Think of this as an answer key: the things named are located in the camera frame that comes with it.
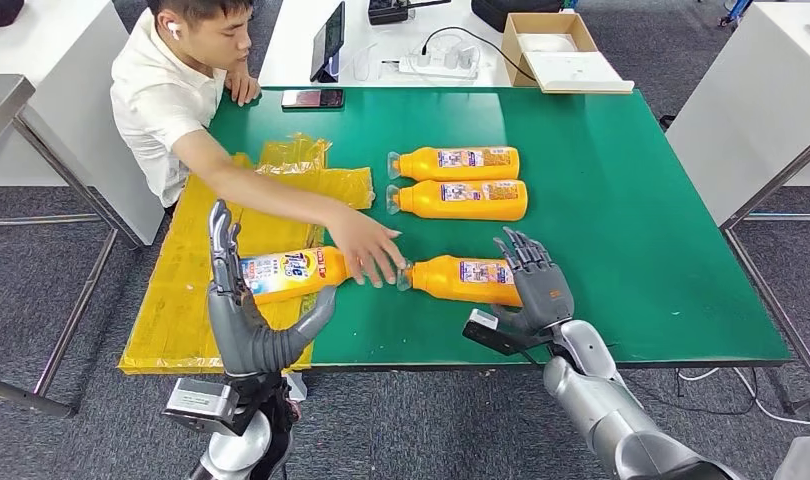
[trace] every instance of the gray carpet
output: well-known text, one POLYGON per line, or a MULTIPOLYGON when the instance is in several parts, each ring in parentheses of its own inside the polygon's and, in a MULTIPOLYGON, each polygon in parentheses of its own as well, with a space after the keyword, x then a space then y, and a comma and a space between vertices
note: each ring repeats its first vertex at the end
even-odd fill
MULTIPOLYGON (((130 28, 142 3, 115 3, 130 28)), ((256 7, 252 67, 263 62, 278 2, 256 7)), ((728 37, 713 26, 723 14, 717 2, 582 0, 579 10, 656 115, 679 110, 728 37)), ((810 189, 786 190, 768 208, 810 209, 810 189)), ((72 211, 83 208, 67 189, 0 189, 0 216, 72 211)), ((0 378, 33 386, 104 232, 100 225, 0 228, 0 378)), ((739 232, 810 343, 810 225, 752 223, 739 232)), ((201 453, 205 438, 159 415, 174 377, 115 368, 158 252, 116 247, 51 388, 53 398, 80 402, 79 414, 56 420, 0 402, 0 478, 181 478, 201 453)), ((810 394, 802 367, 776 373, 794 399, 810 394)), ((684 384, 682 398, 672 370, 625 376, 661 427, 749 478, 770 478, 790 441, 810 435, 810 427, 756 409, 720 416, 670 405, 740 409, 749 398, 731 371, 684 384)), ((761 398, 779 411, 767 372, 759 379, 761 398)), ((306 381, 312 397, 296 427, 294 479, 607 478, 534 370, 311 373, 306 381)))

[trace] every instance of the metal robot arm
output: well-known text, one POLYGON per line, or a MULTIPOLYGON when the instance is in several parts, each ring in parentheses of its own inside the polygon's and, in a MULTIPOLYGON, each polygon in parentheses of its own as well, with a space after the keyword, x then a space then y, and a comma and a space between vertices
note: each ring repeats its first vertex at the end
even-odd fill
POLYGON ((512 330, 497 335, 504 335, 506 345, 550 347, 544 386, 606 471, 620 480, 743 480, 655 425, 626 387, 596 328, 573 319, 573 296, 543 245, 521 232, 505 232, 511 248, 495 241, 514 274, 523 309, 494 307, 497 323, 512 330))
POLYGON ((163 414, 211 441, 189 480, 268 480, 290 453, 298 406, 281 371, 292 365, 334 313, 334 288, 291 328, 273 330, 243 280, 231 213, 217 200, 209 218, 213 280, 208 317, 228 385, 182 378, 163 414))

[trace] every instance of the man's arm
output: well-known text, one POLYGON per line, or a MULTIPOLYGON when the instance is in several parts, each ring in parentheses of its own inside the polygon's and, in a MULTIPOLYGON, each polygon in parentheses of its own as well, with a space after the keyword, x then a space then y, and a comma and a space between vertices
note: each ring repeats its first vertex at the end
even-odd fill
POLYGON ((205 130, 182 136, 172 150, 217 196, 259 212, 325 225, 338 209, 349 208, 333 198, 233 165, 228 152, 205 130))
POLYGON ((205 130, 181 136, 172 151, 198 175, 217 196, 244 207, 279 217, 326 227, 343 252, 347 269, 359 284, 366 273, 374 286, 381 286, 376 265, 388 283, 396 282, 390 261, 405 267, 405 259, 392 239, 399 232, 387 229, 348 205, 279 183, 231 163, 228 152, 205 130))

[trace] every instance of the man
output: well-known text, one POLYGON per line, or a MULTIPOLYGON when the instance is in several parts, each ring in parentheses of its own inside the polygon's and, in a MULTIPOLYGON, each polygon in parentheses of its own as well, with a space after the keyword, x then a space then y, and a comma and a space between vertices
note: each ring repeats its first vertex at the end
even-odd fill
POLYGON ((111 101, 120 135, 164 208, 174 207, 192 171, 227 201, 326 227, 359 284, 366 274, 381 287, 376 265, 395 283, 390 261, 405 266, 392 241, 399 232, 335 199, 235 167, 207 132, 223 88, 240 106, 260 94, 246 66, 251 0, 148 5, 113 63, 111 101))

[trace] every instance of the white earbud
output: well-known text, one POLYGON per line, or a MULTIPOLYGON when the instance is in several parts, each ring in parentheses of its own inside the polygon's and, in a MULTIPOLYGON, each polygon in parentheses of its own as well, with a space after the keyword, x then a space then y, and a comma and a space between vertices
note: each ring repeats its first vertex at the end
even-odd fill
POLYGON ((181 40, 178 38, 178 24, 175 22, 167 23, 167 28, 169 29, 170 33, 172 33, 172 38, 176 40, 181 40))

